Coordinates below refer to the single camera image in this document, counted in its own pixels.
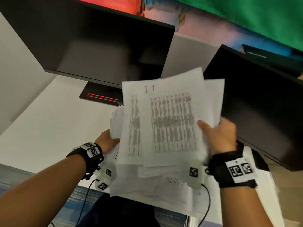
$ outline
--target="cable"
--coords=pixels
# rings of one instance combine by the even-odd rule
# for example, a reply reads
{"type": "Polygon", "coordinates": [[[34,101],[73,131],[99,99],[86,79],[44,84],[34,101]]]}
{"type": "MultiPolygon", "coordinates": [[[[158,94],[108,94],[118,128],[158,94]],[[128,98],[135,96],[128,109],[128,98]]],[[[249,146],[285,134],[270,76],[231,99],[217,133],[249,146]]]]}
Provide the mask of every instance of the cable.
{"type": "Polygon", "coordinates": [[[89,194],[89,189],[90,189],[90,187],[91,187],[91,185],[93,184],[94,181],[100,182],[99,179],[95,179],[95,180],[93,180],[92,183],[89,185],[89,188],[87,189],[87,193],[86,193],[86,196],[85,196],[85,199],[84,199],[84,203],[83,203],[83,206],[82,206],[82,209],[81,209],[81,212],[80,212],[80,215],[79,215],[79,218],[78,218],[78,221],[77,221],[77,224],[76,224],[75,227],[77,227],[77,225],[78,225],[78,223],[79,223],[79,221],[80,221],[80,217],[81,217],[81,215],[82,215],[82,212],[83,212],[83,209],[84,209],[84,206],[85,206],[85,202],[86,202],[86,199],[87,199],[87,195],[89,194]]]}
{"type": "Polygon", "coordinates": [[[209,211],[209,208],[210,208],[210,194],[209,194],[209,191],[207,189],[207,187],[203,184],[201,184],[201,186],[203,186],[206,190],[207,190],[207,193],[208,193],[208,198],[209,198],[209,204],[208,204],[208,208],[207,208],[207,211],[206,211],[206,214],[204,215],[204,217],[202,218],[202,220],[200,221],[198,227],[202,224],[202,222],[204,221],[204,219],[206,218],[207,214],[208,214],[208,211],[209,211]]]}

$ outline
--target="desk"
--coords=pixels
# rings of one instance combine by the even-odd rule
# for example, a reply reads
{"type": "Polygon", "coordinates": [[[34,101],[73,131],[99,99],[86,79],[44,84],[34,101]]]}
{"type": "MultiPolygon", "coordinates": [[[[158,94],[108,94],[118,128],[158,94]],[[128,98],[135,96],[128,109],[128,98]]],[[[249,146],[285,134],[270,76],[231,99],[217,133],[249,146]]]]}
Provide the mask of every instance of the desk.
{"type": "MultiPolygon", "coordinates": [[[[109,128],[115,106],[79,98],[86,81],[57,76],[19,118],[0,136],[0,163],[38,173],[66,157],[72,147],[94,141],[109,128]]],[[[275,193],[275,184],[266,171],[257,171],[258,194],[275,227],[282,227],[283,218],[275,193]]],[[[91,180],[80,181],[88,187],[91,180]]],[[[219,188],[214,181],[207,221],[222,224],[219,188]]],[[[122,197],[167,210],[202,218],[204,214],[188,213],[163,200],[136,192],[122,197]]]]}

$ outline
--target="hand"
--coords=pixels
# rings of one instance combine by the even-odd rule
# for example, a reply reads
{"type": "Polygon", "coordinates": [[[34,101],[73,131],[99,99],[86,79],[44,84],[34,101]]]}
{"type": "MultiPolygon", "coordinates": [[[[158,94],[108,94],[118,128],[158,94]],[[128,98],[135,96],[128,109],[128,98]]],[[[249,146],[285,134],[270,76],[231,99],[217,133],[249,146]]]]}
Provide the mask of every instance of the hand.
{"type": "Polygon", "coordinates": [[[211,155],[234,151],[237,149],[236,125],[228,119],[223,119],[218,128],[211,128],[202,120],[199,120],[197,124],[207,137],[211,155]]]}
{"type": "Polygon", "coordinates": [[[109,133],[109,129],[102,132],[100,136],[96,139],[95,143],[98,144],[102,149],[102,154],[106,154],[111,151],[118,143],[120,139],[112,139],[109,133]]]}

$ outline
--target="wristband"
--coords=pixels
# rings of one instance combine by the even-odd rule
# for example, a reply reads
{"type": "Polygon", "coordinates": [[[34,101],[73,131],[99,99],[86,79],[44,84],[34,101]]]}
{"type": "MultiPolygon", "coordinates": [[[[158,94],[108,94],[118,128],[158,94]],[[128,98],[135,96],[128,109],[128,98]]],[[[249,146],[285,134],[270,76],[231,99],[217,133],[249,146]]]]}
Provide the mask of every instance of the wristband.
{"type": "Polygon", "coordinates": [[[86,180],[90,179],[94,171],[100,169],[99,164],[104,160],[101,147],[92,142],[74,147],[66,157],[74,154],[80,155],[85,160],[86,172],[82,179],[86,180]]]}
{"type": "Polygon", "coordinates": [[[256,188],[256,172],[241,151],[231,151],[212,156],[208,171],[220,188],[248,186],[256,188]]]}

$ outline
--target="black monitor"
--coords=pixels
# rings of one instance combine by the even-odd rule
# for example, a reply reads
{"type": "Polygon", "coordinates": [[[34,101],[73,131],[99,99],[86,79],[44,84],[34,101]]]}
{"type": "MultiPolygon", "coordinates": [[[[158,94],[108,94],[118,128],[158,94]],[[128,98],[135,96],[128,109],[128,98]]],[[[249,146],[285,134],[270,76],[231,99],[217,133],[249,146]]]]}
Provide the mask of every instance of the black monitor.
{"type": "Polygon", "coordinates": [[[45,71],[106,85],[105,91],[160,78],[175,32],[78,0],[0,0],[0,11],[45,71]]]}
{"type": "Polygon", "coordinates": [[[204,72],[225,79],[222,116],[238,140],[290,170],[303,170],[303,81],[222,45],[204,72]]]}

